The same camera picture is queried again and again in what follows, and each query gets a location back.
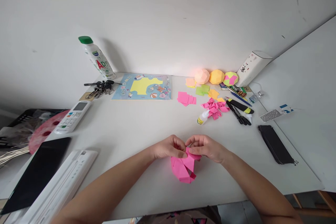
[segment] paper dodecahedron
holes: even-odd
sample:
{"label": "paper dodecahedron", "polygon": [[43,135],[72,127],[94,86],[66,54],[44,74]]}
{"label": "paper dodecahedron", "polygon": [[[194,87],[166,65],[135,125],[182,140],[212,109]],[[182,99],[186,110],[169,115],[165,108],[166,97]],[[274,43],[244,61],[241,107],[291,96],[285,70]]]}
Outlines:
{"label": "paper dodecahedron", "polygon": [[217,85],[223,82],[223,80],[224,80],[224,73],[221,70],[216,69],[210,73],[209,81],[212,84]]}
{"label": "paper dodecahedron", "polygon": [[235,72],[227,72],[223,82],[226,86],[232,86],[238,82],[238,75]]}
{"label": "paper dodecahedron", "polygon": [[185,159],[179,159],[177,157],[171,157],[171,169],[174,175],[179,179],[182,183],[190,184],[196,178],[194,173],[194,164],[195,161],[199,161],[201,159],[201,155],[194,155],[189,152],[187,147],[186,153],[188,155]]}
{"label": "paper dodecahedron", "polygon": [[196,69],[195,81],[197,84],[205,84],[209,81],[210,74],[206,69]]}

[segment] yellow map illustration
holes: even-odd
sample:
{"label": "yellow map illustration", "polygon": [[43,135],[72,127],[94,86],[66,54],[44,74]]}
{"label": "yellow map illustration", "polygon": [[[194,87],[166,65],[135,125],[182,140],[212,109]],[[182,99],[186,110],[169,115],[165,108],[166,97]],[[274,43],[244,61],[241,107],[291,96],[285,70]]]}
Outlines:
{"label": "yellow map illustration", "polygon": [[147,87],[153,84],[160,85],[160,84],[163,84],[163,81],[159,80],[158,78],[153,78],[153,79],[142,78],[140,80],[133,81],[130,92],[136,91],[138,95],[146,95]]}

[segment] yellow paper square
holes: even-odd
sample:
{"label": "yellow paper square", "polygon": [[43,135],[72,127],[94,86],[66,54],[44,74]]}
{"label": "yellow paper square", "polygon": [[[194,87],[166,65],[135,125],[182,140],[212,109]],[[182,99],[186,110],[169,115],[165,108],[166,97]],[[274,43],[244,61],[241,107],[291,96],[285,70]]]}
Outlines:
{"label": "yellow paper square", "polygon": [[222,97],[218,98],[217,101],[218,102],[225,102],[225,100]]}
{"label": "yellow paper square", "polygon": [[214,89],[210,89],[208,96],[211,98],[217,99],[217,97],[219,96],[219,93]]}

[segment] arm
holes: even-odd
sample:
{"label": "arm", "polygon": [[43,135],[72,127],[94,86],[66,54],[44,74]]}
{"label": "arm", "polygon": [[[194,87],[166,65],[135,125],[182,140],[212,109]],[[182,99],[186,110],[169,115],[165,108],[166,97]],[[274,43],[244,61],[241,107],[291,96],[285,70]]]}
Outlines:
{"label": "arm", "polygon": [[205,155],[220,163],[239,184],[253,203],[264,223],[302,223],[292,205],[260,173],[245,163],[240,157],[206,135],[190,137],[190,153]]}
{"label": "arm", "polygon": [[73,198],[52,224],[102,223],[155,159],[186,158],[185,149],[184,142],[171,135],[117,164]]}

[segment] basket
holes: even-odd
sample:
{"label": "basket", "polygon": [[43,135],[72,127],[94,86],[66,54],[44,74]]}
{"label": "basket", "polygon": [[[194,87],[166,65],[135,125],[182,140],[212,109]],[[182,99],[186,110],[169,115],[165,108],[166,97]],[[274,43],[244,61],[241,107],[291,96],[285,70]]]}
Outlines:
{"label": "basket", "polygon": [[[33,117],[33,114],[35,111],[37,110],[43,110],[43,111],[47,111],[47,112],[51,112],[51,113],[55,113],[55,114],[58,114],[58,113],[61,113],[67,109],[44,109],[44,108],[31,108],[31,109],[28,109],[26,110],[25,112],[23,112],[18,118],[16,118],[13,122],[11,122],[8,127],[14,127],[22,122],[25,122],[27,121],[28,119],[32,118]],[[0,137],[0,151],[14,151],[16,149],[20,149],[20,148],[17,148],[15,146],[11,146],[7,143],[6,139],[5,138],[2,138]]]}

